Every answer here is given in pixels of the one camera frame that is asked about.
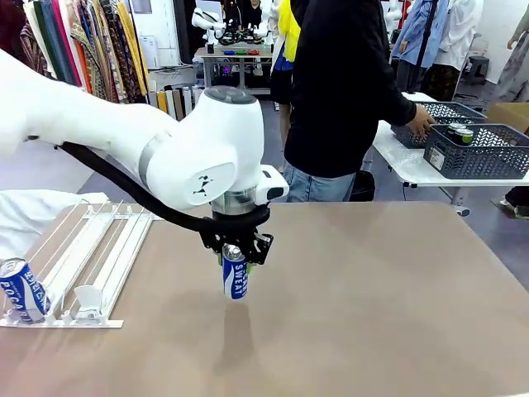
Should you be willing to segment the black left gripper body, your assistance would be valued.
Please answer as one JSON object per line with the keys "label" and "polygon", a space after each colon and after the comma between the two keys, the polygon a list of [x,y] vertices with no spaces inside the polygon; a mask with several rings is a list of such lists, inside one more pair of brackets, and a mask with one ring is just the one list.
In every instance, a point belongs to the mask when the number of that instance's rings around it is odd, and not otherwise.
{"label": "black left gripper body", "polygon": [[210,218],[203,218],[200,237],[207,249],[220,251],[225,244],[239,247],[242,251],[254,249],[257,227],[270,216],[269,208],[255,208],[242,215],[226,215],[212,212]]}

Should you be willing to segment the blue Pocari Sweat can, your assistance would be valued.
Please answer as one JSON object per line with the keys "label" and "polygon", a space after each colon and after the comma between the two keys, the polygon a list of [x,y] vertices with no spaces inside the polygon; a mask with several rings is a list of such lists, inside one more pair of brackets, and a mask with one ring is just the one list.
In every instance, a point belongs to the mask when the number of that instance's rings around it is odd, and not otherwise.
{"label": "blue Pocari Sweat can", "polygon": [[22,323],[41,323],[45,320],[50,310],[50,298],[25,259],[0,261],[0,287]]}
{"label": "blue Pocari Sweat can", "polygon": [[248,264],[238,246],[226,244],[222,248],[223,292],[228,299],[243,299],[248,289]]}

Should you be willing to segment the person's left forearm black sleeve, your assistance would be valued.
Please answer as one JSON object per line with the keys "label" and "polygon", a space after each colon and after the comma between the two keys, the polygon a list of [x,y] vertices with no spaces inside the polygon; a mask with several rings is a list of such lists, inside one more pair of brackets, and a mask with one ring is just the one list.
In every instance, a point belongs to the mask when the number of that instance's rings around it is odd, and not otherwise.
{"label": "person's left forearm black sleeve", "polygon": [[396,88],[388,97],[388,105],[384,113],[384,120],[394,126],[404,126],[417,115],[417,105],[407,99]]}

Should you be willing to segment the person's left hand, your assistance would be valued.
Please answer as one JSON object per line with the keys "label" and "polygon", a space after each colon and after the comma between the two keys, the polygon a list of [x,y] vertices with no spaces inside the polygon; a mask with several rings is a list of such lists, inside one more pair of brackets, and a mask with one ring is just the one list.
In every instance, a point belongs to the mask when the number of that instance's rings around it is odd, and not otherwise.
{"label": "person's left hand", "polygon": [[408,126],[415,135],[425,136],[435,124],[436,120],[430,113],[422,105],[417,104],[415,117],[408,123]]}

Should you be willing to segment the grey background work table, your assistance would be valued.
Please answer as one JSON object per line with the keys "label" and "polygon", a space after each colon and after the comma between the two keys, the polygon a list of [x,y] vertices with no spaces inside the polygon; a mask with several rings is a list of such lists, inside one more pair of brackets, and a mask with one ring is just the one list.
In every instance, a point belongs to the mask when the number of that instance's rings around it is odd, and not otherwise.
{"label": "grey background work table", "polygon": [[[224,50],[234,50],[234,55],[224,55]],[[238,50],[257,50],[257,56],[236,55]],[[193,63],[203,67],[204,87],[227,85],[254,95],[270,94],[272,45],[214,45],[202,46],[193,56]]]}

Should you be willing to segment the white side table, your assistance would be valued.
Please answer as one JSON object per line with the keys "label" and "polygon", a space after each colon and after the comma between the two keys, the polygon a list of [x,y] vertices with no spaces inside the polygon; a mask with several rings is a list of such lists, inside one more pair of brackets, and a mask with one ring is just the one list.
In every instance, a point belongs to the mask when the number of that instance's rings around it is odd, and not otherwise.
{"label": "white side table", "polygon": [[398,180],[409,188],[440,189],[461,217],[470,214],[465,200],[471,189],[529,186],[529,171],[523,179],[447,179],[423,159],[423,149],[408,149],[400,143],[394,137],[391,126],[385,121],[379,122],[374,143],[363,160],[362,170],[371,171],[375,152],[384,159]]}

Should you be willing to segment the person in black sweater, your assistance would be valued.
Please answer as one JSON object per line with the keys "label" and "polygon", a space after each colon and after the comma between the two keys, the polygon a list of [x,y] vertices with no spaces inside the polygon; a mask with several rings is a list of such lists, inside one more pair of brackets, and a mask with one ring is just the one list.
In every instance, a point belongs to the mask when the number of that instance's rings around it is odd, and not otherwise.
{"label": "person in black sweater", "polygon": [[346,202],[397,87],[380,0],[291,0],[301,28],[284,177],[290,203]]}

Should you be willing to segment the white cloth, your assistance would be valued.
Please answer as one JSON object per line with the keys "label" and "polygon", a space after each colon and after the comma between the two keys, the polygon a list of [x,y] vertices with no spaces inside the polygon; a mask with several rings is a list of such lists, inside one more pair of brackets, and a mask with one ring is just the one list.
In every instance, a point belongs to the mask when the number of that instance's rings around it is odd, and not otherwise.
{"label": "white cloth", "polygon": [[23,257],[61,211],[78,203],[105,203],[105,193],[48,189],[0,190],[0,261]]}

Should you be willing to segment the bystander with yellow scarf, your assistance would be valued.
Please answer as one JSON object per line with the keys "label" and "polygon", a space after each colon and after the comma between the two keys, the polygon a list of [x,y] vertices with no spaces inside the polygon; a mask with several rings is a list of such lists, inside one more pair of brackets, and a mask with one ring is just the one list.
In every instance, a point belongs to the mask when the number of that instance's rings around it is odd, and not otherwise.
{"label": "bystander with yellow scarf", "polygon": [[273,0],[271,30],[275,34],[271,67],[271,98],[279,106],[279,130],[284,149],[290,128],[293,64],[301,28],[291,9],[291,0]]}

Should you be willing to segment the grey plastic basket with label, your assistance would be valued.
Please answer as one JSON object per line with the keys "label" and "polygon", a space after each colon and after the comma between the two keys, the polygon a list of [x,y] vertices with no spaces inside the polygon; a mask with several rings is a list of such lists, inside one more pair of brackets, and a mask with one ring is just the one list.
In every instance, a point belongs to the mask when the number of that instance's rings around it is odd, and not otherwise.
{"label": "grey plastic basket with label", "polygon": [[435,125],[423,158],[447,179],[523,179],[529,171],[529,136],[503,124],[469,124],[469,146],[446,136],[448,125]]}

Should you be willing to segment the bystander legs dark trousers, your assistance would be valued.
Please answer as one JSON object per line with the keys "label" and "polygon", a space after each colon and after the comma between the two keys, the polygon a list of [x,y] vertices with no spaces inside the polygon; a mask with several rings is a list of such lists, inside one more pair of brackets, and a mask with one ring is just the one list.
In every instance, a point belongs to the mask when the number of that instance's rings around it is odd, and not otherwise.
{"label": "bystander legs dark trousers", "polygon": [[529,186],[514,187],[493,204],[511,218],[529,220]]}

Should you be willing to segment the large tan cardboard box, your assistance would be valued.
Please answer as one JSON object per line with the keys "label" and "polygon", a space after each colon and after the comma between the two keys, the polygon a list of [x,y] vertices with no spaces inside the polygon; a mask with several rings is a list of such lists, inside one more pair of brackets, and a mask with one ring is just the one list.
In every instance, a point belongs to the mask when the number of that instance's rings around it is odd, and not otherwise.
{"label": "large tan cardboard box", "polygon": [[496,103],[485,112],[492,123],[508,125],[529,136],[529,102]]}

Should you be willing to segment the grey plastic step stool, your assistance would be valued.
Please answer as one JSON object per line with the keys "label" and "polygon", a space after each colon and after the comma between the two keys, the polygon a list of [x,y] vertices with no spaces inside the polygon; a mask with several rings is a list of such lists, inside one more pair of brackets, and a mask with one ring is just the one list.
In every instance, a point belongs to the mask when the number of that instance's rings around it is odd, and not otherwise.
{"label": "grey plastic step stool", "polygon": [[470,56],[470,71],[466,83],[470,85],[484,84],[489,67],[489,58],[485,56]]}

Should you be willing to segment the mannequin in white shirt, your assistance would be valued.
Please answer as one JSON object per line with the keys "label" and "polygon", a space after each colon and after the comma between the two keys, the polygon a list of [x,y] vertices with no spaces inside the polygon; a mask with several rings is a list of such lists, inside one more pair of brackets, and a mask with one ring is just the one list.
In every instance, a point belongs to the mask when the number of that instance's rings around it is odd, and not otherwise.
{"label": "mannequin in white shirt", "polygon": [[431,67],[429,95],[451,101],[482,17],[484,0],[450,0],[440,47]]}

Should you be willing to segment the mannequin in grey dress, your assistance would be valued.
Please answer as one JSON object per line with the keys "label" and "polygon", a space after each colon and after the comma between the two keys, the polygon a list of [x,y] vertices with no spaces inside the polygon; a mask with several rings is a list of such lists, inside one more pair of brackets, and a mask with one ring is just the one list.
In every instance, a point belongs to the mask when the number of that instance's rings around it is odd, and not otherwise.
{"label": "mannequin in grey dress", "polygon": [[512,52],[491,97],[495,103],[529,102],[529,4],[509,39]]}

